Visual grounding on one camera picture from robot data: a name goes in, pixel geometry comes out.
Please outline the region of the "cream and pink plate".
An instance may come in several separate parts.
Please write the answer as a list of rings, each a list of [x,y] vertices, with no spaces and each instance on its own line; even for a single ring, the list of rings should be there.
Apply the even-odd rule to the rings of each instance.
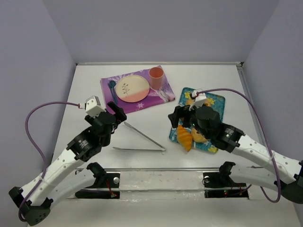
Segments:
[[[149,82],[138,75],[122,78],[115,86],[119,99],[128,103],[136,103],[145,99],[150,91]]]

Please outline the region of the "glazed donut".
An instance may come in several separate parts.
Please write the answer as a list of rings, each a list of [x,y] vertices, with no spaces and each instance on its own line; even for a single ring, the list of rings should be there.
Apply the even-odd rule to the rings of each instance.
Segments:
[[[212,104],[211,104],[211,103],[209,102],[209,100],[207,99],[207,100],[205,100],[205,102],[204,102],[204,106],[211,107]]]

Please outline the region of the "blue plastic spoon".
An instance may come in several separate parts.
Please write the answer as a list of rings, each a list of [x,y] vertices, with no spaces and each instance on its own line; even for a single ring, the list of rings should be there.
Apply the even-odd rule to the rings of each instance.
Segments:
[[[115,92],[115,86],[116,86],[116,82],[111,80],[109,83],[108,83],[108,87],[110,89],[110,92],[111,92],[111,95],[112,95],[112,98],[113,98],[113,102],[117,105],[117,96],[116,96],[116,92]]]

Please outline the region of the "metal tongs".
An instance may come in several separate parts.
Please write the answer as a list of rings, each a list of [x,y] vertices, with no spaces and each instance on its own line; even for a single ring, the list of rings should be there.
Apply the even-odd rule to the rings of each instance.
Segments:
[[[124,122],[124,132],[122,141],[116,143],[112,148],[119,151],[128,152],[158,152],[163,153],[166,148],[157,141],[144,134],[128,122]]]

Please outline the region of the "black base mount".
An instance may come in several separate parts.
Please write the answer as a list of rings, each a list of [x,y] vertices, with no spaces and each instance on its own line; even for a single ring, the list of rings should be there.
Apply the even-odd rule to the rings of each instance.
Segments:
[[[249,198],[247,185],[236,183],[230,178],[231,170],[235,165],[233,162],[224,162],[218,172],[203,174],[205,198]]]
[[[98,164],[90,163],[86,167],[93,173],[93,184],[77,191],[74,196],[77,199],[119,199],[120,198],[120,173],[106,172]]]

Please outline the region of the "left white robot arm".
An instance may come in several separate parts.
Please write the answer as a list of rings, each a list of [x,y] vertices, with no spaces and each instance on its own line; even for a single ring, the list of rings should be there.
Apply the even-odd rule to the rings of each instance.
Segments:
[[[97,187],[104,185],[110,188],[107,172],[97,162],[88,164],[86,169],[77,174],[76,180],[62,183],[76,168],[108,146],[118,125],[127,119],[123,108],[112,101],[107,105],[112,109],[112,113],[101,107],[96,96],[85,103],[75,104],[79,109],[85,110],[85,120],[90,126],[69,142],[53,163],[44,163],[42,173],[34,180],[9,191],[9,196],[18,207],[18,217],[22,222],[30,226],[39,224],[50,214],[56,203],[85,187],[94,184]]]

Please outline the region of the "small round bun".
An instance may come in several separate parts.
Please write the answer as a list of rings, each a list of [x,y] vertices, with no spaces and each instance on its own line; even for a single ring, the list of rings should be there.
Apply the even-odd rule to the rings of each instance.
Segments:
[[[194,100],[193,100],[193,99],[188,99],[188,100],[186,101],[185,105],[190,105],[190,106],[192,106],[193,103],[194,103]]]

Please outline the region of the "orange croissant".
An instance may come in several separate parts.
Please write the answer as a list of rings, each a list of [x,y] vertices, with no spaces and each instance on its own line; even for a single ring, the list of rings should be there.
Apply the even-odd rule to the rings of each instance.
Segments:
[[[189,152],[191,150],[193,137],[182,125],[177,127],[177,141],[185,151]]]

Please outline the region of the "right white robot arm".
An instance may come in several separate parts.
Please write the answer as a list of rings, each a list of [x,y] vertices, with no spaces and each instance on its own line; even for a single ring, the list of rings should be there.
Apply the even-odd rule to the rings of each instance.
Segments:
[[[303,202],[303,163],[287,158],[253,140],[240,129],[221,122],[220,115],[211,107],[190,109],[177,106],[168,115],[173,128],[182,120],[184,127],[192,127],[218,149],[243,157],[255,167],[224,162],[217,173],[207,177],[209,188],[223,188],[246,183],[278,192],[287,200]]]

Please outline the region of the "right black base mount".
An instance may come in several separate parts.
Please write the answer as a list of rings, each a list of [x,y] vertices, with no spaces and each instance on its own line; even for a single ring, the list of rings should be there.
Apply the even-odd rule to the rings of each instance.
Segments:
[[[233,162],[224,162],[218,172],[203,174],[205,198],[249,198],[247,185],[236,183],[230,178],[231,170],[235,165]]]

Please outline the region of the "pink plastic cup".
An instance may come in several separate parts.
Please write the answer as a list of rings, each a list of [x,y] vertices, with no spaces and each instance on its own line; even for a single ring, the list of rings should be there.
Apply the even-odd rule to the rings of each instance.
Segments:
[[[164,71],[160,67],[153,67],[149,70],[150,86],[154,90],[161,88]]]

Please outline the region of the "light round bun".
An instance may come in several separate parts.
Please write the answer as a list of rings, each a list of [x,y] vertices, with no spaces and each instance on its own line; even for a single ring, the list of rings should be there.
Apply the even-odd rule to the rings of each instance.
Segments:
[[[191,135],[192,135],[193,141],[196,143],[208,142],[208,140],[202,134],[200,134],[195,128],[192,128]]]

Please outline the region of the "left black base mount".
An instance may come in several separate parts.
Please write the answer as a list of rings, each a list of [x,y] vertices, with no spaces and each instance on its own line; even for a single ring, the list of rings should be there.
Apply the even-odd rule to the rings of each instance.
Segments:
[[[120,173],[106,172],[98,164],[90,163],[86,167],[93,173],[93,184],[77,191],[74,196],[77,199],[119,199],[120,198]]]

